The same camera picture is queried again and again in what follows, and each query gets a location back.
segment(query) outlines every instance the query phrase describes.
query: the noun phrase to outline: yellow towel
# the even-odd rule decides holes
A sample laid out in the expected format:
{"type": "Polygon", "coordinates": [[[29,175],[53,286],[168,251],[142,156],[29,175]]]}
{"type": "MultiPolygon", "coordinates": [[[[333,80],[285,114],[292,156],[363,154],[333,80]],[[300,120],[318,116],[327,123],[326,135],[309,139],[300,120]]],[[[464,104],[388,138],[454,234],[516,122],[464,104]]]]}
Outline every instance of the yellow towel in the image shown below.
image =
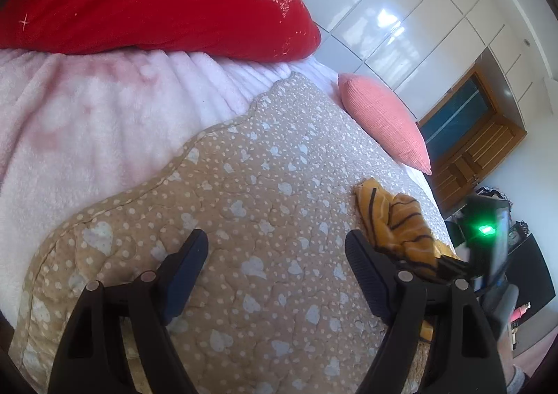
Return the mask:
{"type": "MultiPolygon", "coordinates": [[[[413,197],[393,196],[371,178],[356,187],[356,200],[370,243],[411,262],[418,273],[435,276],[438,258],[458,258],[447,245],[434,239],[413,197]]],[[[432,340],[432,326],[426,321],[422,323],[421,337],[427,342],[432,340]]]]}

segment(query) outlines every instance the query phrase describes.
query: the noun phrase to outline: pink and white blanket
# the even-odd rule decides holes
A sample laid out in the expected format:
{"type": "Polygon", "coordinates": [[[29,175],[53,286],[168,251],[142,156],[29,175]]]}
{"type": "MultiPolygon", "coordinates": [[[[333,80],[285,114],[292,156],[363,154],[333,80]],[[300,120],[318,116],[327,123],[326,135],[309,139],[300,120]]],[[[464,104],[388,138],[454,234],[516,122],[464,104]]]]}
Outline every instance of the pink and white blanket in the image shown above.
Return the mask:
{"type": "MultiPolygon", "coordinates": [[[[35,250],[90,203],[155,175],[192,136],[300,72],[340,104],[313,57],[258,64],[202,53],[66,56],[0,50],[0,310],[15,325],[35,250]]],[[[424,176],[407,168],[431,195],[424,176]]]]}

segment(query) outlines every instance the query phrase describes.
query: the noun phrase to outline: green led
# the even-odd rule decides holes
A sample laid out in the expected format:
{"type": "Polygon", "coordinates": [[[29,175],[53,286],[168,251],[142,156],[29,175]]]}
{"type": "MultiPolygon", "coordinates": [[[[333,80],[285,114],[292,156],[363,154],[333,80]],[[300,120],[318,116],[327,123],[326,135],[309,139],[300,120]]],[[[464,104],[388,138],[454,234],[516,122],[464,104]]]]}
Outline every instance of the green led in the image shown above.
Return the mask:
{"type": "Polygon", "coordinates": [[[483,235],[494,235],[496,233],[496,229],[493,228],[492,225],[481,225],[479,231],[483,235]]]}

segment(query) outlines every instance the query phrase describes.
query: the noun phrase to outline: red fabric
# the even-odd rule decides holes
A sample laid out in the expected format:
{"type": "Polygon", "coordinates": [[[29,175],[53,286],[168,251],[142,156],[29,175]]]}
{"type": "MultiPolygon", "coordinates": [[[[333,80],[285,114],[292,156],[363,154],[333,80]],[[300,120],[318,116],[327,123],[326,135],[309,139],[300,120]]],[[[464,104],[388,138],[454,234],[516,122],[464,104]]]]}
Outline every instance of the red fabric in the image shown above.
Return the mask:
{"type": "Polygon", "coordinates": [[[0,11],[0,47],[45,52],[137,46],[288,61],[319,44],[301,0],[8,0],[0,11]]]}
{"type": "Polygon", "coordinates": [[[357,74],[339,75],[349,115],[396,161],[432,175],[430,158],[411,113],[383,83],[357,74]]]}

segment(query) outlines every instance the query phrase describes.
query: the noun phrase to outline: polka dot pattern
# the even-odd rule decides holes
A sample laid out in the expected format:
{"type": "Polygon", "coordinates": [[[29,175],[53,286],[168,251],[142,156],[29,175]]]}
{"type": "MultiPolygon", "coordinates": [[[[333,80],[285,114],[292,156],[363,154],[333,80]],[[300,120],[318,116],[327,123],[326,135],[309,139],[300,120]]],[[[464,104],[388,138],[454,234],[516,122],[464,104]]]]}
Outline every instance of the polka dot pattern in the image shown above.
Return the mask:
{"type": "MultiPolygon", "coordinates": [[[[277,82],[247,115],[186,143],[158,177],[81,211],[44,241],[26,277],[12,359],[45,390],[86,283],[157,269],[200,228],[208,260],[168,326],[199,391],[355,392],[385,332],[343,247],[350,229],[363,228],[353,188],[372,176],[416,197],[434,235],[449,241],[423,191],[345,112],[302,75],[277,82]]],[[[150,392],[123,328],[136,385],[150,392]]]]}

